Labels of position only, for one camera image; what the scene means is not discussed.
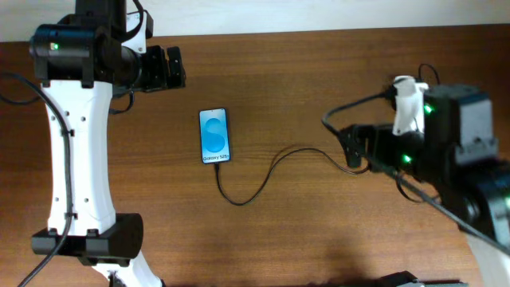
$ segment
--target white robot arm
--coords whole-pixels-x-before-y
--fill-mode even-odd
[[[134,2],[139,11],[126,14],[125,0],[77,0],[75,14],[58,25],[40,26],[31,40],[36,76],[54,106],[48,108],[53,201],[48,227],[32,237],[32,248],[36,254],[50,254],[65,238],[57,254],[77,257],[111,285],[160,287],[163,281],[151,272],[140,250],[141,216],[117,214],[112,204],[108,114],[113,98],[127,92],[183,88],[186,74],[179,48],[167,49],[167,60],[163,48],[146,47],[153,22],[138,0]],[[62,132],[60,117],[68,135]],[[63,136],[69,137],[70,153]],[[70,216],[68,185],[72,187]],[[72,221],[66,230],[68,217]]]

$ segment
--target white bracket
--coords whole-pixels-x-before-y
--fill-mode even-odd
[[[142,251],[135,259],[129,261],[128,267],[120,267],[117,264],[100,263],[93,266],[97,272],[107,279],[114,273],[126,286],[129,287],[161,287],[163,283],[149,268],[143,257]]]
[[[146,11],[144,11],[143,15],[143,24],[140,28],[140,31],[130,40],[125,41],[122,43],[122,46],[128,47],[129,49],[132,49],[133,51],[137,53],[146,53],[147,52],[147,43],[145,39],[145,30],[147,29],[147,19],[149,18],[149,15]],[[133,30],[138,23],[140,23],[140,13],[135,12],[128,14],[126,16],[126,30],[131,31]]]
[[[64,117],[71,137],[71,179],[73,219],[69,235],[85,236],[87,230],[100,234],[116,222],[108,184],[106,131],[112,84],[94,82],[94,88],[82,88],[80,81],[50,81],[44,93]],[[62,234],[65,226],[66,193],[64,142],[61,126],[47,108],[51,132],[53,201],[48,229]]]
[[[394,84],[397,89],[395,101],[397,113],[393,125],[393,134],[400,136],[406,132],[424,132],[423,93],[429,88],[426,83],[417,83],[411,76],[399,76]]]

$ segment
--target brown wood surface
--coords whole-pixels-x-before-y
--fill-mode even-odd
[[[223,164],[222,179],[242,200],[284,147],[323,148],[344,163],[339,143],[321,126],[324,112],[379,92],[395,75],[416,75],[428,62],[443,82],[491,94],[501,153],[510,157],[510,26],[161,37],[150,44],[181,48],[187,87],[138,94],[132,111],[109,119],[109,177],[117,212],[143,216],[143,253],[168,285],[306,285],[409,270],[422,280],[482,286],[453,223],[407,202],[384,176],[345,175],[317,154],[284,162],[252,205],[229,205],[213,167],[200,160],[197,117],[202,109],[228,109],[232,161]],[[35,80],[27,44],[1,44],[0,65]],[[434,82],[430,73],[426,78]],[[33,95],[11,81],[0,88],[15,99]],[[335,123],[392,116],[380,101]],[[0,285],[12,286],[41,260],[30,236],[49,215],[43,105],[0,104],[0,134]],[[106,284],[75,258],[58,257],[32,285]]]

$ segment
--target blue s logo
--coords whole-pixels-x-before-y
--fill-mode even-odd
[[[206,122],[205,130],[203,132],[205,148],[210,152],[219,152],[225,147],[225,139],[222,134],[222,122],[218,119],[209,119]]]

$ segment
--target green led light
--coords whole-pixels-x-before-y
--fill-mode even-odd
[[[432,106],[429,105],[429,104],[425,104],[423,106],[423,109],[425,110],[425,114],[426,115],[430,115],[433,112],[433,110],[434,110],[434,108],[432,108]]]
[[[404,163],[411,163],[413,161],[413,159],[410,156],[408,156],[408,155],[403,155],[402,156],[402,161]]]

